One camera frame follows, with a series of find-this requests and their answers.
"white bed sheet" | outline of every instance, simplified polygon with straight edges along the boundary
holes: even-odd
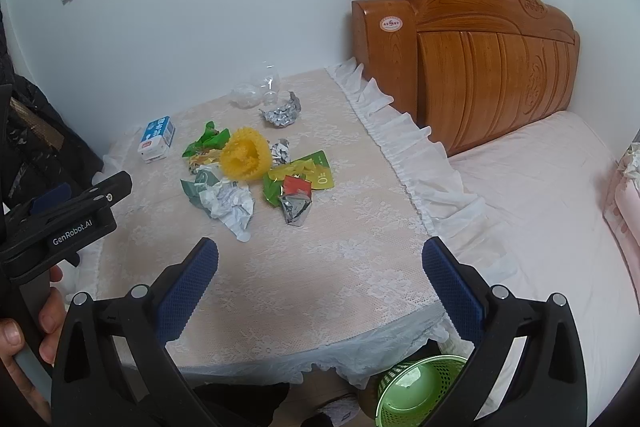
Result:
[[[558,112],[450,159],[465,188],[507,226],[503,244],[518,273],[518,297],[569,300],[580,336],[588,422],[607,406],[640,353],[640,315],[625,261],[602,217],[616,162],[579,116]],[[513,351],[492,398],[504,396]]]

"green plastic basket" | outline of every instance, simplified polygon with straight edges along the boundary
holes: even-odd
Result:
[[[439,355],[400,362],[378,386],[377,427],[417,427],[449,390],[466,359]]]

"lace tablecloth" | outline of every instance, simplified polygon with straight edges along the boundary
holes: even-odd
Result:
[[[113,209],[117,230],[84,252],[79,289],[122,296],[179,263],[202,236],[212,238],[218,272],[180,339],[167,344],[183,373],[212,381],[300,383],[316,364],[362,387],[428,338],[445,341],[450,325],[420,265],[424,241],[437,233],[490,283],[509,270],[504,248],[492,238],[484,200],[464,190],[444,148],[428,140],[430,129],[391,108],[393,99],[361,72],[350,60],[287,79],[302,113],[284,129],[223,97],[172,115],[174,143],[158,162],[138,157],[142,131],[123,137],[105,174],[124,168],[133,190]],[[240,243],[180,186],[190,179],[181,153],[208,120],[287,138],[292,158],[324,150],[335,187],[314,191],[305,224],[292,227],[264,201],[262,182],[253,183],[252,237]],[[132,362],[126,343],[119,346]]]

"bed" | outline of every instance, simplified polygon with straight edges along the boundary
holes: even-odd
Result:
[[[353,25],[364,77],[431,129],[465,189],[503,224],[499,240],[517,264],[503,283],[524,298],[568,297],[593,422],[638,357],[640,316],[602,215],[616,158],[566,110],[580,49],[570,19],[541,0],[357,0]],[[472,349],[454,331],[443,347]],[[514,346],[493,407],[518,354]]]

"pink pillow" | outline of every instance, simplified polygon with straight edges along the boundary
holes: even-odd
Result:
[[[640,194],[633,180],[616,170],[609,184],[604,217],[618,240],[636,290],[640,289]]]

